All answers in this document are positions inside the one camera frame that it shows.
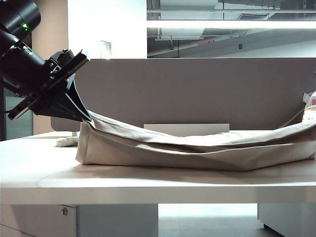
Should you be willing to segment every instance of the floor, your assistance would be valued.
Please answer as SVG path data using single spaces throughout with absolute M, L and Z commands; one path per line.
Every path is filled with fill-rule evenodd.
M 160 204 L 159 237 L 282 237 L 257 220 L 257 204 Z

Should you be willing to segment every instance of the ceiling light fixture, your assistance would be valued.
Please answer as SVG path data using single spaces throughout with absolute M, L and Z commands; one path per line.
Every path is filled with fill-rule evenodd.
M 316 29 L 315 21 L 148 20 L 148 28 Z

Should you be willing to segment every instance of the white table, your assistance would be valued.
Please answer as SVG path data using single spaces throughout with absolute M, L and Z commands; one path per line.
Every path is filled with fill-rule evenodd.
M 3 206 L 150 204 L 155 209 L 158 203 L 316 202 L 315 160 L 249 172 L 82 165 L 75 160 L 76 148 L 55 147 L 57 138 L 66 136 L 71 133 L 0 142 Z

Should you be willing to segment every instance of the robotic arm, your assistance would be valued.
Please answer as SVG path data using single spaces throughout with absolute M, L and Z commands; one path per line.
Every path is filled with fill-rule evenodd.
M 43 60 L 22 40 L 40 23 L 40 12 L 32 0 L 0 0 L 0 76 L 3 86 L 25 99 L 8 111 L 10 119 L 27 110 L 37 115 L 89 120 L 75 84 L 75 72 L 89 60 L 71 50 Z

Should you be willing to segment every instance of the screw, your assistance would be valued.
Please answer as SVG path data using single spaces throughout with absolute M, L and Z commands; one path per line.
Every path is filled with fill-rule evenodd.
M 63 214 L 63 216 L 67 216 L 68 215 L 68 210 L 66 208 L 63 208 L 61 210 L 61 214 Z

